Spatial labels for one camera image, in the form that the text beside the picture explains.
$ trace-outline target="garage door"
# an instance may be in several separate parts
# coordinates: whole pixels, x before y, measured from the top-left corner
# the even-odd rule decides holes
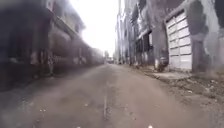
[[[172,17],[166,24],[170,68],[184,71],[192,70],[191,39],[186,14]]]

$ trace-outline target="rubble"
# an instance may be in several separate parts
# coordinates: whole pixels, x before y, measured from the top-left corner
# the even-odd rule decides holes
[[[179,73],[180,75],[176,72],[156,73],[154,70],[146,68],[139,68],[139,71],[147,76],[161,80],[171,87],[178,87],[189,93],[201,94],[224,103],[224,82],[221,80],[202,78],[195,75],[189,75],[189,73],[185,73],[185,77],[184,73]]]

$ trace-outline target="wall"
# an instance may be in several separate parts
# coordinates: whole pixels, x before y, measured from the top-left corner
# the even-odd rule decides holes
[[[224,31],[222,27],[224,9],[215,5],[215,1],[219,0],[176,0],[172,2],[148,0],[155,57],[161,56],[161,50],[167,50],[164,21],[184,10],[191,34],[193,72],[206,72],[209,77],[222,76],[224,73]]]
[[[169,58],[164,19],[182,2],[183,0],[147,0],[155,59],[159,59],[162,56]]]
[[[206,71],[207,75],[217,77],[217,73],[224,71],[224,42],[215,3],[212,0],[194,0],[186,10],[194,46],[193,71]]]

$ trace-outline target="sky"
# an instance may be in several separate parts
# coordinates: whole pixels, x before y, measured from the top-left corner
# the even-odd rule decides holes
[[[83,39],[93,48],[108,51],[110,56],[115,51],[115,25],[118,0],[70,0],[83,20],[86,29]]]

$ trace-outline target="street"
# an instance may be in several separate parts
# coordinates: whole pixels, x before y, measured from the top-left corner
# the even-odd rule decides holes
[[[112,64],[38,80],[0,93],[0,128],[222,127],[210,112],[184,104],[164,86]]]

